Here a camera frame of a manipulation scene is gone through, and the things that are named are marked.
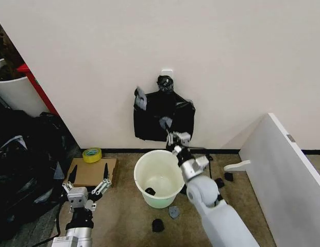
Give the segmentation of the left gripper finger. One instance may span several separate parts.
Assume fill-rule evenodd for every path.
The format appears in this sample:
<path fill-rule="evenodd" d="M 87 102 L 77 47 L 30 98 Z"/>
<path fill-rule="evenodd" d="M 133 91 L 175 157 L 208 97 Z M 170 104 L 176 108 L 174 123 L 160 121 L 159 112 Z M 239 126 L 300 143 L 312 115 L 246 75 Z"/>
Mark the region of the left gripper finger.
<path fill-rule="evenodd" d="M 62 197 L 67 198 L 68 193 L 74 188 L 74 182 L 77 174 L 77 165 L 69 169 L 68 178 L 62 183 L 63 193 Z"/>
<path fill-rule="evenodd" d="M 112 183 L 109 179 L 109 170 L 108 164 L 105 163 L 105 170 L 104 170 L 104 179 L 91 191 L 92 196 L 100 196 L 103 195 L 110 187 Z"/>

